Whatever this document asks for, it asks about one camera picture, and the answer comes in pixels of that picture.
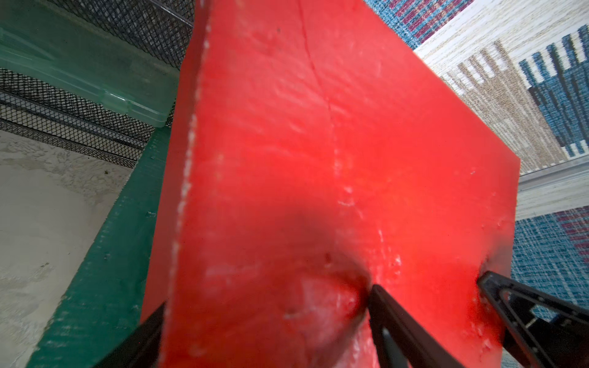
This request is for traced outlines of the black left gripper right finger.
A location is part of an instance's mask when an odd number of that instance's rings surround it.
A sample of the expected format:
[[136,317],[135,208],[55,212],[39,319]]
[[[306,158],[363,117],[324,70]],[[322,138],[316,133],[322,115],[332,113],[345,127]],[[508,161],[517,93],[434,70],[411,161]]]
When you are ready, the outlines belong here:
[[368,297],[369,325],[381,367],[461,367],[380,285]]

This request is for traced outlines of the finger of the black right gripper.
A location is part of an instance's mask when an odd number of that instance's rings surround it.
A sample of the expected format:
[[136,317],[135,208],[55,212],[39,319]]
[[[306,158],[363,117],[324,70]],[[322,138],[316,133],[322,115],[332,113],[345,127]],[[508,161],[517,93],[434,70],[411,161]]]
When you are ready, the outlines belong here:
[[492,271],[477,285],[506,326],[504,349],[521,366],[588,366],[587,309]]

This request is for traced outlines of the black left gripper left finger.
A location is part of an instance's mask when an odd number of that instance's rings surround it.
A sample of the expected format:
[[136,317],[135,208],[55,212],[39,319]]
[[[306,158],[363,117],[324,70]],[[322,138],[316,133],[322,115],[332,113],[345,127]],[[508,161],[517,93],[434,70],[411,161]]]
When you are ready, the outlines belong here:
[[155,367],[164,327],[162,303],[128,338],[116,346],[94,368]]

